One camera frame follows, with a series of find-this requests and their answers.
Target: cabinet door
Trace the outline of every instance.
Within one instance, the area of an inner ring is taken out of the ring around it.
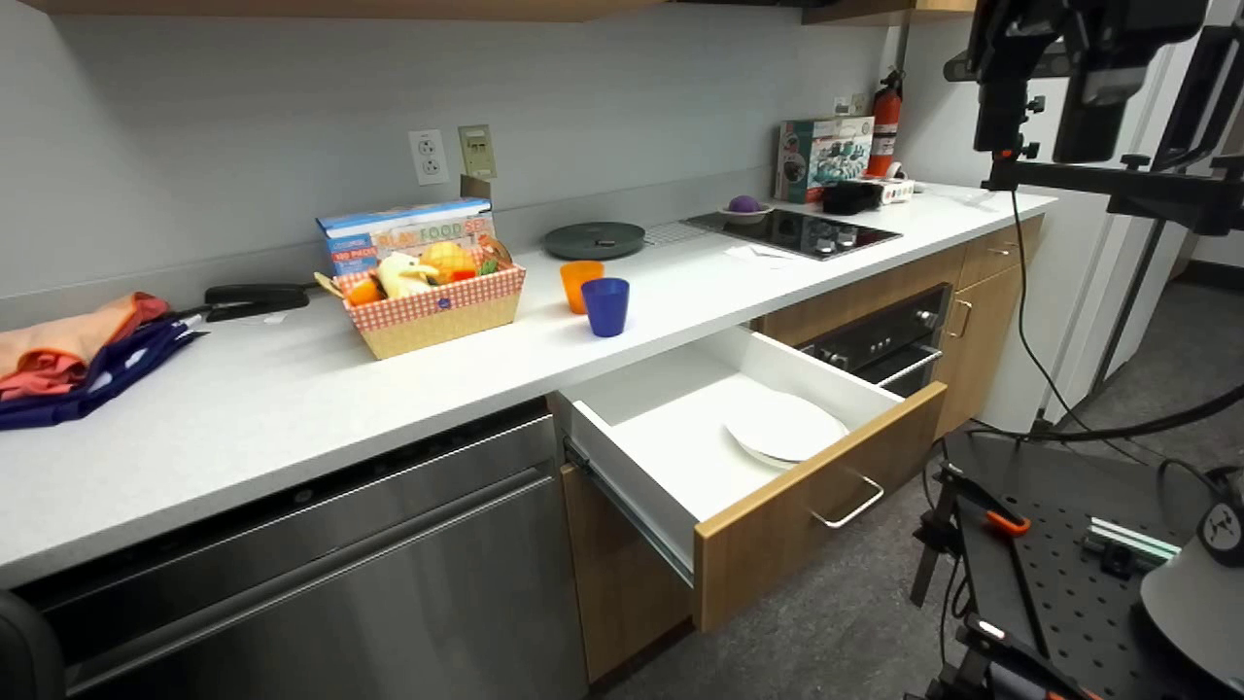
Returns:
[[[946,312],[936,380],[948,384],[936,437],[963,426],[988,402],[1020,305],[1020,271],[961,286]]]
[[[580,471],[562,471],[568,503],[586,682],[603,682],[676,625],[694,590]]]

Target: backsplash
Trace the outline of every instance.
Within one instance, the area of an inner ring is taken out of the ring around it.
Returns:
[[[301,271],[315,213],[448,194],[416,185],[411,128],[445,128],[457,165],[457,124],[492,124],[512,244],[765,191],[769,128],[862,95],[883,34],[774,9],[335,22],[51,19],[10,0],[0,324],[82,286]]]

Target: drawer handle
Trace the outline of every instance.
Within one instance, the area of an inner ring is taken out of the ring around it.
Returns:
[[[851,513],[844,513],[840,521],[823,517],[814,511],[814,521],[819,521],[823,530],[848,530],[856,517],[862,517],[870,507],[880,507],[886,499],[886,485],[880,485],[870,474],[858,474],[858,482],[867,482],[874,493],[867,503],[858,503]]]
[[[958,312],[961,312],[961,319],[958,319],[958,329],[954,329],[954,338],[963,338],[967,333],[967,328],[972,328],[972,299],[958,299]]]
[[[896,380],[901,380],[901,379],[909,379],[909,372],[919,372],[919,371],[924,371],[924,367],[935,367],[935,362],[941,358],[936,345],[923,345],[923,350],[924,350],[924,354],[923,354],[919,362],[909,362],[909,367],[901,367],[897,372],[883,379],[880,389],[889,389]]]

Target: open drawer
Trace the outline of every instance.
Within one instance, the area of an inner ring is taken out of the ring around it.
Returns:
[[[722,426],[746,391],[792,391],[848,437],[774,471]],[[620,511],[694,585],[695,625],[716,629],[908,482],[946,384],[909,402],[751,329],[657,354],[565,389],[568,439]]]

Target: red cloth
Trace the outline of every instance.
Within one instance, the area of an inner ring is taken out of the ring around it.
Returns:
[[[168,316],[168,305],[161,297],[135,290],[90,316],[4,329],[0,402],[65,397],[109,342],[130,338],[135,328],[161,316]]]

